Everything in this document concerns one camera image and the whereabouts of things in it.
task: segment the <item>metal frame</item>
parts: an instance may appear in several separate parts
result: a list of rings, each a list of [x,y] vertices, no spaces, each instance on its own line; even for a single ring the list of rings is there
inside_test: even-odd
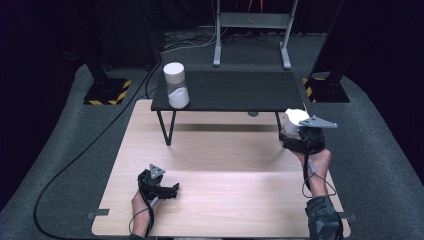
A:
[[[293,0],[293,5],[289,14],[271,14],[271,13],[230,13],[221,12],[221,0],[216,1],[216,43],[213,66],[221,65],[221,27],[249,27],[249,28],[275,28],[286,29],[283,42],[279,43],[284,69],[290,70],[290,58],[287,52],[287,43],[289,41],[291,28],[294,21],[298,0]]]

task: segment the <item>black tabletop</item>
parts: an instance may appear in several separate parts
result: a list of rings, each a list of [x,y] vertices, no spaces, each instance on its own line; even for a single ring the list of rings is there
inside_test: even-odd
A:
[[[165,77],[153,98],[152,111],[284,112],[304,109],[291,72],[186,71],[190,102],[183,109],[168,103]]]

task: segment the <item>white cup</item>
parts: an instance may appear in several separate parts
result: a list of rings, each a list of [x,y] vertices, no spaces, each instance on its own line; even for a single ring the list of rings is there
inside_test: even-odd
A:
[[[185,108],[190,98],[185,83],[184,66],[181,63],[168,63],[163,68],[167,82],[168,101],[171,107],[176,109]]]

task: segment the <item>black cable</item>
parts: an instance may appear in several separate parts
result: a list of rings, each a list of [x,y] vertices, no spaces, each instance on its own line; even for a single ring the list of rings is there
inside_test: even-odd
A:
[[[121,117],[121,115],[125,112],[125,110],[130,106],[131,102],[135,99],[135,96],[137,95],[137,93],[140,91],[140,88],[143,86],[144,82],[149,79],[154,71],[150,70],[148,72],[148,74],[146,75],[146,77],[143,79],[143,81],[141,82],[141,84],[138,86],[138,88],[136,89],[136,92],[134,93],[134,95],[130,98],[130,100],[128,101],[128,104],[122,109],[122,111],[111,121],[111,123],[103,130],[100,132],[100,134],[80,153],[78,154],[70,163],[68,163],[64,168],[62,168],[62,170],[60,170],[48,183],[46,186],[44,186],[44,188],[41,190],[41,193],[38,195],[37,200],[35,202],[35,206],[33,209],[33,219],[34,219],[34,223],[37,227],[37,229],[44,235],[54,238],[54,239],[65,239],[65,240],[79,240],[78,238],[64,238],[64,237],[58,237],[55,236],[53,234],[48,233],[47,231],[45,231],[42,226],[40,225],[38,218],[37,218],[37,210],[38,210],[38,206],[40,204],[40,200],[43,197],[44,193],[46,192],[46,190],[50,187],[50,185],[63,173],[65,172],[70,166],[72,166],[78,159],[80,159],[80,157],[82,155],[84,155],[99,139],[100,137],[103,136],[103,134],[109,130],[109,128]]]

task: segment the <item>gray carpet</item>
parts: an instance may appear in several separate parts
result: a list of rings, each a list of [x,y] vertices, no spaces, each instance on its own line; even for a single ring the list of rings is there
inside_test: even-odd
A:
[[[291,71],[309,112],[339,125],[326,129],[325,135],[333,153],[330,171],[342,205],[358,217],[352,222],[350,239],[424,239],[423,185],[367,95],[344,78],[350,103],[307,100],[301,78],[309,75],[324,39],[322,35],[292,36],[288,50]],[[219,68],[212,66],[213,45],[171,51],[162,58],[164,63],[181,62],[187,70],[278,72],[284,71],[280,40],[281,36],[269,36],[266,41],[224,44]],[[0,239],[50,239],[46,234],[96,238],[91,233],[93,219],[87,215],[99,206],[135,100],[146,98],[145,92],[152,91],[149,96],[153,97],[161,74],[162,66],[145,91],[141,83],[148,75],[146,70],[113,69],[109,76],[132,80],[123,103],[89,106],[82,103],[92,77],[86,66],[79,69],[53,134],[0,214]],[[46,231],[42,233],[33,210],[52,179],[37,209],[37,222]]]

